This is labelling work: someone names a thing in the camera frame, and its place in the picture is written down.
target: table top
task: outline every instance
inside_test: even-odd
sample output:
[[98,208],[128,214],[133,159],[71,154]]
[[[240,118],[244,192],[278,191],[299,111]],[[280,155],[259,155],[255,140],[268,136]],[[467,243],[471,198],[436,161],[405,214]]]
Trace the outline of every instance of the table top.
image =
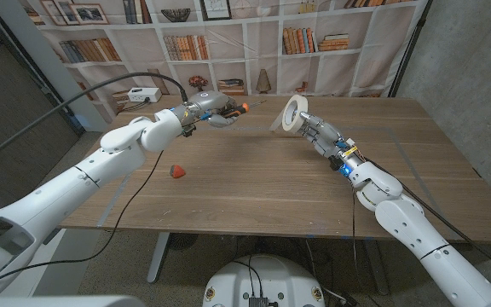
[[[163,153],[153,176],[123,215],[119,229],[228,235],[347,237],[352,235],[352,192],[313,145],[281,128],[269,131],[289,96],[236,96],[238,103],[266,102],[224,129],[197,123]],[[402,180],[473,240],[491,242],[491,188],[425,110],[411,99],[308,97],[309,113],[338,127],[361,152]],[[180,103],[162,96],[141,110],[121,113],[116,129],[138,116]],[[99,148],[97,143],[91,152]],[[158,153],[129,177],[93,195],[62,228],[112,229],[131,195],[143,184]],[[172,165],[187,175],[170,176]],[[429,212],[448,240],[459,237]],[[358,238],[393,238],[374,213],[355,202]]]

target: orange object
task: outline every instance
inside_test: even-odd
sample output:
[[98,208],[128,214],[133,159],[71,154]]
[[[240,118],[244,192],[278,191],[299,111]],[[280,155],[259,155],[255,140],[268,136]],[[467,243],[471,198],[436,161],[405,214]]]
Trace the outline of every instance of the orange object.
[[175,179],[179,177],[185,176],[185,170],[181,168],[179,165],[172,165],[170,168],[170,176],[174,177]]

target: masking tape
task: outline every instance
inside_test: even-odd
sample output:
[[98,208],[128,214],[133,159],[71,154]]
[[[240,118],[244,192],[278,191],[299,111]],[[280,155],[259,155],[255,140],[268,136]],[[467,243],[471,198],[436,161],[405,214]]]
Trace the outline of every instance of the masking tape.
[[304,119],[300,117],[301,112],[308,112],[308,99],[301,95],[294,95],[283,109],[281,119],[283,130],[297,132],[304,123]]

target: bookshelf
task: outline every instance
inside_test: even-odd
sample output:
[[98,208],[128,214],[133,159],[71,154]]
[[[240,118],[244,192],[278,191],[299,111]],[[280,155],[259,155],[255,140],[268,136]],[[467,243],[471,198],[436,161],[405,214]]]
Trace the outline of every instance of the bookshelf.
[[[427,0],[393,3],[377,7],[344,9],[347,0],[316,1],[317,12],[298,14],[300,0],[268,0],[269,16],[255,17],[258,0],[251,0],[251,17],[203,21],[200,0],[147,0],[153,23],[126,24],[121,0],[100,3],[109,25],[56,26],[38,0],[28,0],[45,25],[38,29],[64,59],[58,44],[73,39],[109,38],[122,61],[64,63],[72,76],[87,86],[127,72],[156,68],[173,77],[188,95],[197,90],[188,78],[200,75],[209,81],[205,90],[217,90],[217,80],[241,78],[247,95],[257,95],[255,87],[261,69],[266,69],[272,90],[268,95],[292,95],[303,81],[309,82],[303,95],[362,96],[389,90],[406,44]],[[230,0],[231,11],[234,2]],[[190,8],[186,22],[171,23],[161,9]],[[284,28],[309,27],[317,42],[325,35],[348,33],[348,49],[287,55],[283,48]],[[206,36],[210,42],[209,60],[171,61],[164,36]],[[95,92],[95,102],[108,122],[115,117],[111,93],[125,87],[153,87],[148,77],[137,77]],[[167,84],[171,94],[177,88]]]

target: gray wall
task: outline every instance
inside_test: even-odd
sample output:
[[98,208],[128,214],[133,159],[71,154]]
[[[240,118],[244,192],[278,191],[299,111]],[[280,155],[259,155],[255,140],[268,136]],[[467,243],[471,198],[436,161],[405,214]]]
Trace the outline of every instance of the gray wall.
[[397,96],[417,99],[491,186],[491,1],[433,2]]

